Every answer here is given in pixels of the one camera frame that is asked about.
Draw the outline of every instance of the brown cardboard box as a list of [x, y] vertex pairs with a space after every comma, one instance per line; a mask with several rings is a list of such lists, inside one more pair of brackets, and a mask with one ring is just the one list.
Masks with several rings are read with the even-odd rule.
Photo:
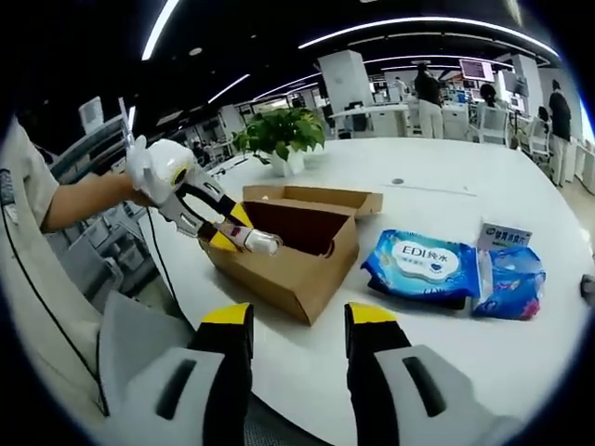
[[380, 212], [382, 194], [294, 186], [244, 188], [254, 227], [277, 234], [276, 256], [231, 253], [201, 246], [223, 273], [309, 325], [357, 259], [355, 218]]

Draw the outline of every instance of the black cable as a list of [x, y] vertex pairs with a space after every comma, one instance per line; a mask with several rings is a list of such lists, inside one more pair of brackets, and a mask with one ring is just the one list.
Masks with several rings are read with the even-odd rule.
[[164, 269], [165, 278], [167, 279], [167, 284], [169, 285], [169, 290], [171, 291], [171, 295], [174, 298], [174, 300], [176, 301], [176, 305], [178, 305], [178, 308], [181, 311], [181, 307], [179, 306], [179, 302], [178, 302], [178, 296], [176, 295], [176, 292], [174, 291], [174, 285], [172, 284], [171, 279], [169, 279], [169, 273], [167, 272], [167, 268], [165, 267], [164, 258], [161, 257], [161, 251], [159, 251], [159, 246], [157, 245], [157, 236], [155, 235], [155, 226], [152, 223], [151, 209], [149, 209], [149, 208], [147, 208], [147, 215], [149, 216], [149, 224], [151, 225], [152, 244], [155, 246], [155, 251], [157, 251], [157, 256], [159, 257], [159, 262], [161, 263], [161, 268]]
[[91, 377], [93, 378], [93, 380], [97, 383], [97, 385], [99, 387], [101, 387], [101, 384], [99, 383], [98, 377], [93, 373], [93, 371], [91, 370], [91, 367], [89, 366], [88, 362], [86, 362], [85, 357], [78, 350], [78, 348], [76, 347], [76, 345], [74, 344], [74, 342], [72, 341], [72, 339], [66, 334], [66, 332], [64, 331], [64, 329], [60, 325], [60, 322], [58, 321], [58, 319], [56, 318], [56, 316], [54, 315], [54, 313], [52, 313], [52, 310], [49, 309], [49, 307], [46, 304], [46, 301], [44, 300], [43, 297], [41, 297], [41, 295], [37, 291], [37, 288], [35, 287], [35, 284], [33, 283], [31, 277], [29, 276], [29, 273], [27, 272], [27, 269], [22, 264], [22, 261], [20, 260], [19, 253], [17, 252], [17, 248], [16, 248], [16, 246], [15, 246], [13, 240], [12, 240], [12, 236], [10, 235], [10, 229], [8, 228], [8, 224], [7, 224], [7, 216], [5, 214], [5, 207], [6, 207], [6, 205], [3, 204], [1, 211], [2, 211], [2, 220], [4, 221], [4, 227], [6, 228], [6, 231], [7, 231], [8, 243], [10, 244], [10, 248], [12, 249], [12, 253], [14, 254], [15, 258], [17, 259], [17, 262], [19, 263], [20, 269], [22, 270], [22, 273], [25, 276], [25, 279], [27, 280], [27, 282], [31, 286], [31, 289], [33, 290], [33, 293], [35, 294], [35, 297], [37, 297], [37, 300], [39, 300], [39, 302], [41, 303], [41, 305], [46, 310], [46, 312], [49, 315], [50, 319], [56, 324], [56, 327], [58, 328], [59, 332], [62, 334], [62, 336], [64, 337], [64, 339], [68, 343], [68, 345], [73, 349], [73, 352], [76, 355], [76, 357], [80, 360], [80, 362], [83, 363], [83, 365], [85, 366], [86, 370], [89, 372], [89, 374], [91, 375]]

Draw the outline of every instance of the box flap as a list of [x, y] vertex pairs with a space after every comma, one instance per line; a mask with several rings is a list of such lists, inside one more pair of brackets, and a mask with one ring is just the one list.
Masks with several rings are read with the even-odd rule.
[[245, 186], [245, 201], [270, 200], [293, 207], [366, 216], [382, 210], [382, 194], [300, 186]]

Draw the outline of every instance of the white flower pot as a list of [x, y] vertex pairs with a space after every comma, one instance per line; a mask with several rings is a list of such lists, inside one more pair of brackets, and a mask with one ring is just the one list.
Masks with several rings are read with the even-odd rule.
[[293, 177], [304, 170], [304, 151], [294, 151], [289, 148], [287, 161], [275, 151], [271, 156], [271, 167], [277, 177]]

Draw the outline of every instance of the blue wet wipes package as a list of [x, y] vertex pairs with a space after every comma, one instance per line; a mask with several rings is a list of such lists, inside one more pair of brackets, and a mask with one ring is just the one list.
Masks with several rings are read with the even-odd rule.
[[390, 295], [440, 301], [480, 296], [477, 251], [463, 243], [385, 230], [362, 264], [368, 286]]
[[546, 272], [528, 247], [479, 253], [482, 298], [474, 316], [527, 321], [539, 311]]

